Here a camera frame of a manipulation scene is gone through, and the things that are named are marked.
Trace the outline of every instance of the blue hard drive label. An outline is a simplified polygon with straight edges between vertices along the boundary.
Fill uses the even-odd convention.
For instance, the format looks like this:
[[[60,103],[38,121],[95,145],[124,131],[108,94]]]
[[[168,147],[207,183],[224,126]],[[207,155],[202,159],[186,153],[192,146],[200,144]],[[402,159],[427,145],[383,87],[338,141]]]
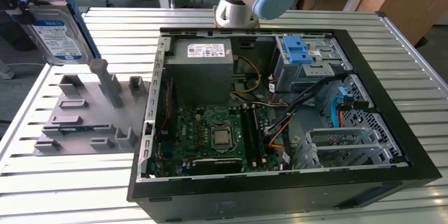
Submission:
[[[34,29],[54,57],[59,60],[80,60],[83,54],[74,38],[67,35],[66,23],[60,20],[36,20]]]
[[[60,20],[36,20],[34,26],[66,26]]]

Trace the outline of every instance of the blue drive bay latch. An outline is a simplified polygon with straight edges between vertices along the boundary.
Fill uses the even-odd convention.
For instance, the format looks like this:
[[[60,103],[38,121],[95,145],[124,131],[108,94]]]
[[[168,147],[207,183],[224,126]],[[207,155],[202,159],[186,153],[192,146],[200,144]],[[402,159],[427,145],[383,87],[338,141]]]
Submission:
[[[308,55],[307,44],[299,36],[284,36],[283,45],[290,56],[290,63],[314,63],[314,58]]]

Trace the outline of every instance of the floor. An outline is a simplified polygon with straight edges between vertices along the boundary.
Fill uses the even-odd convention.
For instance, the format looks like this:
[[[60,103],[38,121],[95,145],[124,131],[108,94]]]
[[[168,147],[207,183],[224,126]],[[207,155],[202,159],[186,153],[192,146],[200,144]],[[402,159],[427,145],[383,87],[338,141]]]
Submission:
[[[104,7],[104,0],[75,0],[79,6]],[[204,8],[211,8],[219,0],[204,0]],[[178,7],[192,7],[191,0],[175,0]],[[159,7],[158,0],[111,0],[115,7]],[[0,13],[0,25],[11,22],[8,15]],[[434,26],[427,34],[430,43],[419,52],[448,82],[448,26]],[[0,36],[0,59],[4,63],[44,63],[38,50],[19,52]],[[0,120],[12,120],[28,91],[35,83],[43,66],[12,65],[16,73],[12,80],[0,79]],[[0,137],[7,131],[7,124],[0,124]]]

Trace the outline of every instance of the yellow wire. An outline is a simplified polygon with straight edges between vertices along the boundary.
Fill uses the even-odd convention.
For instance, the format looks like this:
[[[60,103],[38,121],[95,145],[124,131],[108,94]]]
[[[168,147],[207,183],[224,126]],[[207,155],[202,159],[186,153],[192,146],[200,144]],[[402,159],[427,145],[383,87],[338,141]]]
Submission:
[[[255,71],[258,72],[259,80],[258,80],[258,84],[254,86],[254,88],[250,88],[247,90],[238,90],[238,91],[235,90],[235,91],[231,91],[231,93],[248,93],[248,92],[256,90],[256,88],[260,86],[262,75],[260,75],[260,71],[259,71],[258,67],[254,65],[254,63],[246,57],[243,57],[243,56],[239,56],[239,57],[243,58],[247,61],[247,63],[250,63],[250,65],[254,67]]]

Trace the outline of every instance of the wire bundle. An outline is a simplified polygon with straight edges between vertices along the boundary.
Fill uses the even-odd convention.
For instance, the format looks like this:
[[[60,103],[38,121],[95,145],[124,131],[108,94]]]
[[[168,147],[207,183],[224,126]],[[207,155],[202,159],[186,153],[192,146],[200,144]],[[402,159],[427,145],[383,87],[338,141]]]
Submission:
[[[276,132],[276,134],[274,135],[274,137],[271,139],[270,147],[276,147],[276,148],[283,147],[282,145],[274,145],[274,142],[275,142],[275,139],[282,134],[282,131],[288,126],[288,124],[291,122],[291,119],[292,119],[292,116],[294,116],[295,112],[298,111],[298,107],[318,94],[318,92],[320,91],[322,87],[326,85],[327,82],[336,81],[336,80],[343,80],[343,79],[346,79],[346,77],[347,77],[347,74],[336,74],[332,77],[326,77],[326,78],[320,79],[314,85],[311,85],[298,95],[298,97],[295,98],[295,100],[292,101],[292,103],[290,104],[290,106],[287,108],[286,116],[268,128],[268,132],[270,132],[282,125],[280,130]]]

